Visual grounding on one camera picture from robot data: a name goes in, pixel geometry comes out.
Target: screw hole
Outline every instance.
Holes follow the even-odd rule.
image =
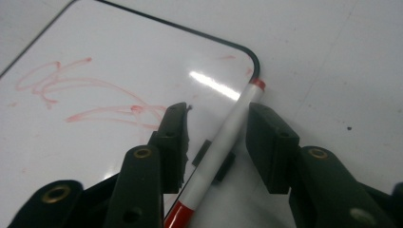
[[[329,155],[326,152],[324,152],[323,150],[318,149],[318,148],[310,149],[309,154],[311,154],[311,156],[316,159],[325,160],[325,159],[329,158]]]
[[[56,185],[42,197],[44,203],[54,203],[66,198],[70,194],[70,187],[66,184]]]
[[[123,216],[123,221],[125,223],[133,223],[135,221],[138,221],[142,215],[143,215],[142,209],[135,207],[125,212]]]
[[[149,149],[140,149],[140,150],[136,150],[136,152],[134,152],[134,157],[138,158],[138,159],[143,159],[143,158],[147,158],[148,156],[151,155],[151,150]]]

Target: white marker barrel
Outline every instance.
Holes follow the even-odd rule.
[[[225,119],[201,163],[183,189],[179,200],[166,218],[165,228],[184,228],[188,223],[226,156],[238,139],[240,130],[246,122],[249,104],[260,99],[263,95],[264,87],[263,81],[254,79],[240,94],[240,98]]]

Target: red scribble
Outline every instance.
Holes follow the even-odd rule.
[[[8,106],[17,106],[17,103],[10,103]]]
[[[230,59],[236,59],[237,57],[235,57],[234,55],[227,55],[227,56],[223,56],[220,57],[219,59],[221,60],[230,60]]]
[[[91,61],[92,59],[89,57],[72,62],[71,64],[65,66],[62,66],[62,64],[58,61],[44,64],[31,70],[24,77],[22,77],[17,82],[15,89],[18,91],[29,90],[31,94],[39,96],[41,100],[45,102],[48,109],[51,109],[53,105],[59,102],[50,98],[50,93],[55,93],[62,90],[71,90],[79,87],[99,87],[102,89],[110,89],[130,98],[133,100],[134,104],[90,109],[66,118],[66,122],[74,123],[81,121],[109,121],[131,124],[140,127],[141,137],[143,137],[143,128],[157,130],[159,123],[163,118],[162,115],[166,111],[166,107],[161,105],[150,105],[135,93],[102,80],[93,78],[68,78],[66,75],[64,75],[74,68],[86,65]],[[43,73],[44,70],[50,70],[50,73]],[[115,116],[118,114],[118,116],[120,115],[122,117],[128,116],[130,119],[124,120],[119,118],[96,116],[101,113],[113,113]],[[143,123],[142,115],[145,113],[151,114],[151,116],[153,116],[158,123]]]
[[[248,69],[246,70],[245,76],[250,76],[253,73],[253,69],[251,67],[248,67]]]

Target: red marker drawing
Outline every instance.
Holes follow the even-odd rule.
[[[132,103],[95,107],[68,117],[66,122],[106,121],[131,124],[139,127],[139,142],[146,143],[144,129],[158,130],[166,108],[162,105],[148,104],[134,92],[106,81],[87,77],[68,77],[66,75],[71,70],[87,65],[91,61],[92,58],[88,57],[67,65],[62,65],[59,61],[41,65],[18,80],[15,89],[17,91],[28,90],[31,94],[39,96],[48,109],[59,103],[58,100],[51,98],[52,93],[71,90],[71,94],[73,94],[75,89],[86,87],[113,90],[120,96],[132,100]],[[16,103],[9,104],[9,106],[16,106]],[[143,115],[149,115],[152,117],[152,121],[143,122]]]
[[[184,228],[187,225],[237,140],[240,129],[246,121],[249,104],[260,99],[264,87],[265,83],[262,80],[253,79],[240,94],[240,98],[166,218],[164,228]]]

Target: whiteboard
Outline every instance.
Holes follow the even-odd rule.
[[[188,114],[192,161],[212,140],[252,75],[255,55],[139,13],[72,2],[0,80],[0,221],[43,185],[85,188],[119,172],[165,109]],[[194,167],[186,165],[187,180]],[[175,195],[164,196],[165,212]]]

